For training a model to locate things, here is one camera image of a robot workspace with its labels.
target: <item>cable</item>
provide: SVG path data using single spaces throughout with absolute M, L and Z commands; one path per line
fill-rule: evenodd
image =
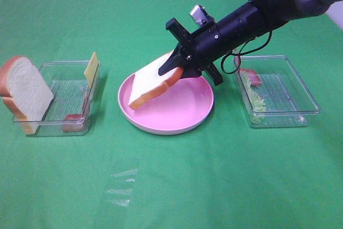
M 220 68 L 221 68 L 221 70 L 222 70 L 224 73 L 226 73 L 227 75 L 231 75 L 231 74 L 235 73 L 235 72 L 240 68 L 240 66 L 241 66 L 241 56 L 242 56 L 242 55 L 247 55 L 247 54 L 250 54 L 250 53 L 252 53 L 252 52 L 258 51 L 258 50 L 260 50 L 260 49 L 263 49 L 265 46 L 268 45 L 268 43 L 270 42 L 271 38 L 272 38 L 272 31 L 269 32 L 269 36 L 268 36 L 267 41 L 266 41 L 262 46 L 260 46 L 260 47 L 258 47 L 258 48 L 255 48 L 255 49 L 253 49 L 253 50 L 250 50 L 250 51 L 247 51 L 247 52 L 242 53 L 243 48 L 244 48 L 250 41 L 252 41 L 252 40 L 255 39 L 255 38 L 253 38 L 253 39 L 248 40 L 246 43 L 244 43 L 243 47 L 241 48 L 241 50 L 239 51 L 238 54 L 233 53 L 232 50 L 229 51 L 229 52 L 222 58 L 222 60 L 221 60 L 221 62 L 220 62 Z M 231 72 L 227 72 L 227 71 L 225 71 L 225 69 L 224 69 L 224 63 L 225 63 L 226 58 L 227 58 L 228 56 L 230 56 L 230 55 L 233 55 L 233 56 L 237 56 L 237 57 L 238 57 L 238 65 L 237 65 L 237 68 L 236 68 L 235 70 L 233 70 L 233 71 L 231 71 Z

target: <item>pink plate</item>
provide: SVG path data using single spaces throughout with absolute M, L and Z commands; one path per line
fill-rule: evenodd
M 185 78 L 167 92 L 132 110 L 129 98 L 135 75 L 129 76 L 118 91 L 118 103 L 126 118 L 141 130 L 153 134 L 173 135 L 201 124 L 213 106 L 213 91 L 207 80 Z

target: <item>transparent tray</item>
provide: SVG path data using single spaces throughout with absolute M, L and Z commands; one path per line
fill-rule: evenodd
M 42 121 L 18 121 L 22 127 L 38 125 L 34 135 L 72 136 L 88 132 L 91 102 L 100 73 L 100 63 L 89 87 L 84 71 L 89 61 L 60 61 L 44 63 L 39 71 L 54 94 Z
M 236 73 L 251 127 L 304 127 L 309 124 L 309 115 L 319 113 L 319 105 L 286 56 L 249 56 L 241 61 L 240 68 L 255 71 L 261 82 L 248 89 L 243 83 L 246 75 Z M 264 101 L 263 108 L 253 105 L 251 91 Z

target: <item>green tablecloth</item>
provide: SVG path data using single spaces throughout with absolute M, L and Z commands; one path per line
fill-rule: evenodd
M 308 127 L 250 128 L 233 76 L 184 134 L 139 130 L 118 106 L 123 80 L 175 47 L 166 21 L 194 31 L 195 4 L 219 20 L 246 1 L 0 0 L 1 64 L 102 62 L 84 136 L 25 137 L 0 105 L 0 228 L 342 228 L 343 33 L 326 15 L 258 53 L 290 58 L 322 108 Z

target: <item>bread slice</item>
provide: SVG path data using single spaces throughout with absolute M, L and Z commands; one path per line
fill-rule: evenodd
M 25 56 L 14 56 L 0 68 L 0 96 L 19 121 L 41 121 L 53 93 L 38 69 Z M 35 134 L 38 125 L 24 125 L 26 134 Z
M 135 72 L 129 99 L 130 108 L 136 110 L 149 100 L 162 95 L 181 78 L 183 67 L 176 67 L 162 76 L 158 74 L 159 68 L 171 54 L 172 51 Z

